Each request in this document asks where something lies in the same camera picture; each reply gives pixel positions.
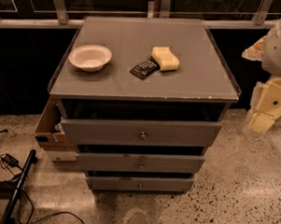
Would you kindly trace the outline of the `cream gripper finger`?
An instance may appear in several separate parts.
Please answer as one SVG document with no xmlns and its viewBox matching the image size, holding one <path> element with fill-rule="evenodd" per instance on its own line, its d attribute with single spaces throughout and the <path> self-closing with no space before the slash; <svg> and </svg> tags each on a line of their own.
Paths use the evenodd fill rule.
<svg viewBox="0 0 281 224">
<path fill-rule="evenodd" d="M 274 124 L 274 119 L 266 114 L 254 113 L 248 128 L 256 133 L 266 133 Z"/>
</svg>

